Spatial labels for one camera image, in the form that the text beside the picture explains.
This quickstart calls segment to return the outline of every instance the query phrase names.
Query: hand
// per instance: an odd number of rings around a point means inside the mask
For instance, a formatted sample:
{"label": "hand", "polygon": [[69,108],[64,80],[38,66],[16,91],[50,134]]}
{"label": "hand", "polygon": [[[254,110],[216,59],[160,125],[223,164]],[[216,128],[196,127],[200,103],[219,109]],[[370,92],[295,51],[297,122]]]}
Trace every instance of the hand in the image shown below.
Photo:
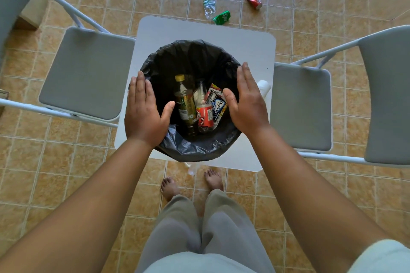
{"label": "hand", "polygon": [[146,142],[151,148],[158,146],[164,139],[169,126],[175,102],[165,105],[160,117],[154,90],[144,73],[132,77],[128,90],[126,116],[124,119],[127,139],[136,138]]}
{"label": "hand", "polygon": [[238,67],[237,82],[239,104],[231,90],[223,89],[223,95],[234,125],[250,138],[259,130],[270,127],[268,111],[247,62]]}

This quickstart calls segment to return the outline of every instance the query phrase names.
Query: square table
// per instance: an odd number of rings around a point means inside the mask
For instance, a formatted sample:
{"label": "square table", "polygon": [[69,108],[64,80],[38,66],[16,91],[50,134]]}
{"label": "square table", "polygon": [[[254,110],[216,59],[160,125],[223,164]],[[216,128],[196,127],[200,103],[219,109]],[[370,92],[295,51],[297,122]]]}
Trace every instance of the square table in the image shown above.
{"label": "square table", "polygon": [[[248,62],[256,82],[265,80],[270,85],[273,83],[276,48],[276,39],[273,35],[267,32],[153,16],[144,17],[139,23],[127,82],[129,83],[132,76],[137,75],[148,55],[164,45],[182,39],[201,39],[219,46],[230,53],[239,63]],[[126,140],[124,116],[127,106],[128,83],[124,87],[124,100],[114,142],[115,148],[118,148]],[[268,115],[271,112],[271,96],[272,90],[265,97]],[[152,151],[150,157],[173,160],[156,150]],[[248,138],[244,134],[241,134],[222,156],[205,161],[203,164],[253,172],[262,169]]]}

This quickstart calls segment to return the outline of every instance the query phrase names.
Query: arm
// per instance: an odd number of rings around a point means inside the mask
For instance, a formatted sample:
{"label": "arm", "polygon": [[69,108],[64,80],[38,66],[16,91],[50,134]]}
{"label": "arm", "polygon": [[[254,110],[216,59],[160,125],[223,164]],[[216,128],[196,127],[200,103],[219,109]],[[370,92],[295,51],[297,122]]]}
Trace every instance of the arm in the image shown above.
{"label": "arm", "polygon": [[100,272],[152,148],[164,138],[175,102],[156,107],[143,73],[128,93],[127,140],[89,180],[0,259],[0,272]]}
{"label": "arm", "polygon": [[346,272],[367,247],[389,236],[269,125],[247,63],[237,77],[239,103],[223,91],[230,115],[249,138],[296,239],[318,272]]}

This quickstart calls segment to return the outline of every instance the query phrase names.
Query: gray pants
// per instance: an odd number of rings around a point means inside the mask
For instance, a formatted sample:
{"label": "gray pants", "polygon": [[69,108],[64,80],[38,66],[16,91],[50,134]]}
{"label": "gray pants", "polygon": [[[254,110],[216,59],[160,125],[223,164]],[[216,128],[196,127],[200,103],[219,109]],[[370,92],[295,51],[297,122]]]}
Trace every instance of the gray pants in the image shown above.
{"label": "gray pants", "polygon": [[257,273],[275,271],[243,208],[218,189],[208,195],[203,222],[192,201],[182,195],[172,198],[157,217],[135,273],[185,251],[220,254]]}

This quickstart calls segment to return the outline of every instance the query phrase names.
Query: bare foot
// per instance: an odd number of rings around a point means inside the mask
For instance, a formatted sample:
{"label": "bare foot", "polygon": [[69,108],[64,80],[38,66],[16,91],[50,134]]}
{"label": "bare foot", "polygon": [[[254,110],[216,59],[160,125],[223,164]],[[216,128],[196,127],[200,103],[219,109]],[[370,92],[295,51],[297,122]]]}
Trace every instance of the bare foot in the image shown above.
{"label": "bare foot", "polygon": [[208,169],[204,173],[204,176],[206,183],[208,184],[208,187],[211,189],[211,191],[215,189],[220,189],[223,191],[223,183],[220,173],[217,173],[212,169]]}
{"label": "bare foot", "polygon": [[181,194],[181,191],[179,190],[174,179],[171,177],[166,177],[161,182],[161,193],[162,196],[169,202],[174,196]]}

